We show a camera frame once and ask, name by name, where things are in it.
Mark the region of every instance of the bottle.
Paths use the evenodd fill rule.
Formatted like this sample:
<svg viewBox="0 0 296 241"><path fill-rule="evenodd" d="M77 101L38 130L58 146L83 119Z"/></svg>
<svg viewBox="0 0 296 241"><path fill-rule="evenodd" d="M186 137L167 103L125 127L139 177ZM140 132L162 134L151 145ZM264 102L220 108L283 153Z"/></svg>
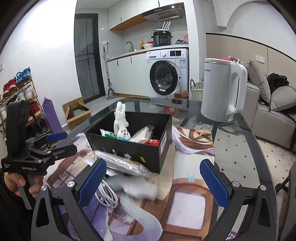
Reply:
<svg viewBox="0 0 296 241"><path fill-rule="evenodd" d="M140 49L144 49L144 42L143 42L143 40L142 40L142 42L140 43Z"/></svg>

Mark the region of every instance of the red shoe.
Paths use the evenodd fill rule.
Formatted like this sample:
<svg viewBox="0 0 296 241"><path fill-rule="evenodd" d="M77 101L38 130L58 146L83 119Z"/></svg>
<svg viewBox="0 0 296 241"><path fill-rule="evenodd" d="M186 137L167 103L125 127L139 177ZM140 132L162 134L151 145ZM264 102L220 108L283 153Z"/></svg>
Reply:
<svg viewBox="0 0 296 241"><path fill-rule="evenodd" d="M30 112L32 112L35 117L41 114L40 107L35 100L30 103L28 121L33 120L33 116Z"/></svg>
<svg viewBox="0 0 296 241"><path fill-rule="evenodd" d="M8 94L9 94L9 83L6 83L3 86L3 97L5 98L6 96L8 96Z"/></svg>
<svg viewBox="0 0 296 241"><path fill-rule="evenodd" d="M8 81L8 84L9 84L9 88L8 88L9 92L14 91L15 88L17 87L17 80L16 80L16 78L14 77L14 79Z"/></svg>

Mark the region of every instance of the control panel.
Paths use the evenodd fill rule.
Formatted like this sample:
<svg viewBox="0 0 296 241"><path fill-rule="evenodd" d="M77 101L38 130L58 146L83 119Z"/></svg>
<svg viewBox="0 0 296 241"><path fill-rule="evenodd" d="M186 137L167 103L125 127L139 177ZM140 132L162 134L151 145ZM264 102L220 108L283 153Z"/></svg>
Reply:
<svg viewBox="0 0 296 241"><path fill-rule="evenodd" d="M175 49L161 49L149 51L146 53L147 59L162 59L162 58L186 58L186 51L188 49L185 48L175 48Z"/></svg>

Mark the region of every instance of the electric kettle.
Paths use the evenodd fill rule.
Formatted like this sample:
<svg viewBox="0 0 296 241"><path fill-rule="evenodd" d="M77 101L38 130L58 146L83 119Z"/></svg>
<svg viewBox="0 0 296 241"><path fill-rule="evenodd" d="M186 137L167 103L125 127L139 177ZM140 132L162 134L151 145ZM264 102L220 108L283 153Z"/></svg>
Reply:
<svg viewBox="0 0 296 241"><path fill-rule="evenodd" d="M244 108L247 76L241 64L206 58L201 114L217 122L232 121Z"/></svg>

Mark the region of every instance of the blue shoe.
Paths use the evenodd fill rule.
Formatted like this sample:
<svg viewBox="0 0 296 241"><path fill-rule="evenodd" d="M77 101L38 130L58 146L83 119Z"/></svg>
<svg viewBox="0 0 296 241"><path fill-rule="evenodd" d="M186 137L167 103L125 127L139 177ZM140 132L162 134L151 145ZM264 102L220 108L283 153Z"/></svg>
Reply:
<svg viewBox="0 0 296 241"><path fill-rule="evenodd" d="M22 80L23 80L23 81L26 81L27 79L32 78L30 67L24 69L24 71L23 71L22 74L23 74L23 76L22 76Z"/></svg>
<svg viewBox="0 0 296 241"><path fill-rule="evenodd" d="M21 82L23 82L23 72L18 72L16 75L16 79L17 79L17 85L19 85Z"/></svg>

